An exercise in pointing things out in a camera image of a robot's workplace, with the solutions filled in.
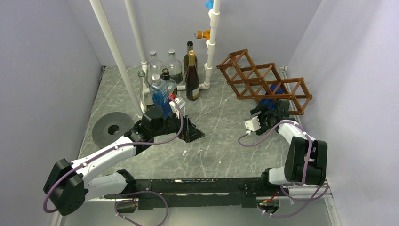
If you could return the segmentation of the dark bottle gold cap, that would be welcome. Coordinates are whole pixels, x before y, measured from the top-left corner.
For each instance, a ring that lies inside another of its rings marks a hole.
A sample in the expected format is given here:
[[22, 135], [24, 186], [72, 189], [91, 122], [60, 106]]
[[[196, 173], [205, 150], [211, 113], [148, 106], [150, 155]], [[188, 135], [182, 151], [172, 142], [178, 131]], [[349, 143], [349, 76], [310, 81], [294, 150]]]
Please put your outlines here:
[[193, 50], [188, 52], [188, 67], [186, 75], [186, 97], [190, 101], [197, 100], [200, 94], [200, 83], [198, 77], [197, 67], [195, 65], [196, 55]]

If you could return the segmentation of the blue labelled clear bottle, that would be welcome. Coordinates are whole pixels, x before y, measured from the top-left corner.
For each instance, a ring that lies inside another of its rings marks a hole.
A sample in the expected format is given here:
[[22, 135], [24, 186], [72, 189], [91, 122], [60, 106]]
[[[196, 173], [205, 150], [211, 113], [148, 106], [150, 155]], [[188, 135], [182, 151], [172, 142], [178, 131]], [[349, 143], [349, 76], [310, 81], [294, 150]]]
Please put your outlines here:
[[159, 74], [153, 74], [149, 83], [149, 90], [154, 105], [162, 108], [165, 117], [170, 116], [173, 111], [169, 104], [169, 92], [166, 81], [161, 79]]

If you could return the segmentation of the small dark capped bottle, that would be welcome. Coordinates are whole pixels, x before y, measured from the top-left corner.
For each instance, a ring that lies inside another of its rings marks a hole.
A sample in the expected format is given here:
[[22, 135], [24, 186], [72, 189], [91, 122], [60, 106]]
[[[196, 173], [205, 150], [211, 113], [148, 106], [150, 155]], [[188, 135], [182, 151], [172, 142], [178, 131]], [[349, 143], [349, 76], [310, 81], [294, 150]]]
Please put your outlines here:
[[169, 70], [167, 68], [164, 68], [162, 70], [162, 78], [166, 82], [168, 93], [173, 98], [176, 98], [177, 97], [177, 93], [178, 93], [177, 83], [176, 83], [176, 81], [174, 79], [171, 79], [170, 74], [169, 74]]

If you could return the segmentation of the clear bottle dark label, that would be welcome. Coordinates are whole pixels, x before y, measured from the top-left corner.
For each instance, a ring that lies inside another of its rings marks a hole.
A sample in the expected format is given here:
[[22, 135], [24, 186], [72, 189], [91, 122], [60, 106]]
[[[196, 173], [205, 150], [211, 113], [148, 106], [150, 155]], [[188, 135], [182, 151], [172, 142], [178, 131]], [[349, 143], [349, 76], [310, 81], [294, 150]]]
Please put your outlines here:
[[178, 85], [183, 82], [183, 67], [179, 60], [176, 59], [175, 50], [168, 50], [168, 61], [166, 62], [167, 69], [169, 70], [170, 78], [173, 79]]

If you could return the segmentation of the clear bottle red green label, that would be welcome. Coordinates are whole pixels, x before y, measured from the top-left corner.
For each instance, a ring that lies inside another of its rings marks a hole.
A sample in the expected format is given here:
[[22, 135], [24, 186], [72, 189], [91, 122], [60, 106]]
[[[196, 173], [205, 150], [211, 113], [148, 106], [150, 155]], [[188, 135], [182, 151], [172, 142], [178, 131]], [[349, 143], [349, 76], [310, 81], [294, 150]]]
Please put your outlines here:
[[157, 52], [155, 50], [151, 50], [149, 53], [151, 60], [148, 65], [147, 79], [151, 81], [152, 75], [162, 75], [162, 70], [165, 68], [165, 65], [161, 60], [158, 59]]

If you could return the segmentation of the dark bottle silver cap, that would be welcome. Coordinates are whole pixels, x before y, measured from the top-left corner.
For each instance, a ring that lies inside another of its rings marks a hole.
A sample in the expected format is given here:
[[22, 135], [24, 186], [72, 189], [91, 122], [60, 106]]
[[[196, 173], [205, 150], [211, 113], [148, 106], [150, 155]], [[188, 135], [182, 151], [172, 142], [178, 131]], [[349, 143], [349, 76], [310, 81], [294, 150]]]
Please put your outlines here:
[[187, 41], [187, 54], [184, 56], [184, 75], [187, 75], [188, 65], [189, 65], [189, 52], [193, 50], [193, 42], [191, 40]]

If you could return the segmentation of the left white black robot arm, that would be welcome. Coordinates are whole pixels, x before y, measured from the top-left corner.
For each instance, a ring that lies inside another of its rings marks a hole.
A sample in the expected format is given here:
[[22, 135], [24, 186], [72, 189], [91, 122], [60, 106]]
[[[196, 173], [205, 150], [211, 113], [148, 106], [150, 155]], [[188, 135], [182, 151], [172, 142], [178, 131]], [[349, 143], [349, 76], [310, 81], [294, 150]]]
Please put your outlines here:
[[87, 157], [68, 162], [57, 161], [44, 185], [46, 194], [43, 209], [51, 201], [61, 215], [66, 216], [76, 211], [85, 201], [108, 194], [120, 194], [128, 198], [134, 194], [135, 181], [125, 170], [101, 177], [103, 171], [126, 159], [137, 156], [154, 145], [154, 138], [175, 134], [176, 138], [186, 143], [205, 136], [188, 116], [172, 113], [165, 117], [160, 107], [150, 108], [141, 120], [130, 130], [105, 148]]

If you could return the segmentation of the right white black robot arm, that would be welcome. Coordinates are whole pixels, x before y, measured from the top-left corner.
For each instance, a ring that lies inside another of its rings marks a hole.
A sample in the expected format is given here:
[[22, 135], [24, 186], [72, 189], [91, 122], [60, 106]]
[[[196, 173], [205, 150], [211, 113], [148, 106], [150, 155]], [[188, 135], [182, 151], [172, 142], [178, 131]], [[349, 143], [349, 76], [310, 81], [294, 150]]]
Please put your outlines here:
[[307, 134], [297, 120], [290, 116], [290, 103], [277, 100], [273, 107], [259, 104], [250, 110], [254, 132], [261, 135], [275, 130], [289, 144], [285, 165], [268, 169], [259, 189], [271, 195], [278, 185], [322, 185], [327, 171], [327, 143]]

